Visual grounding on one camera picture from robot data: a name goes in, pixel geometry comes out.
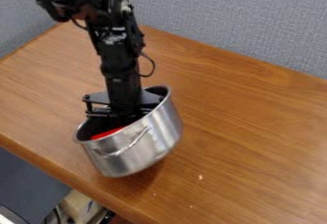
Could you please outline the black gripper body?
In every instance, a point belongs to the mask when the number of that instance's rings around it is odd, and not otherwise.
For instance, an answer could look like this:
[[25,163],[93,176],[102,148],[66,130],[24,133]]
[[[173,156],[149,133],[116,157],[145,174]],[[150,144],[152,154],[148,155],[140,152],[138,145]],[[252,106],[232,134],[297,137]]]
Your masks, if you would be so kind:
[[164,96],[141,88],[136,69],[122,71],[102,68],[101,73],[105,90],[82,97],[88,118],[136,119],[162,101]]

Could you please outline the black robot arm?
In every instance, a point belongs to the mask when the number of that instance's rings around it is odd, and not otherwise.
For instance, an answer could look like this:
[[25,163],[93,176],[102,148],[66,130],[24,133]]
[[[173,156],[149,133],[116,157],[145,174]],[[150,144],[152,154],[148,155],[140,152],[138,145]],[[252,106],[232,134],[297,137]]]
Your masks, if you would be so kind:
[[101,58],[104,108],[86,108],[92,117],[136,119],[160,99],[148,98],[140,80],[137,59],[142,56],[144,34],[137,27],[129,0],[34,0],[57,22],[70,21],[86,31]]

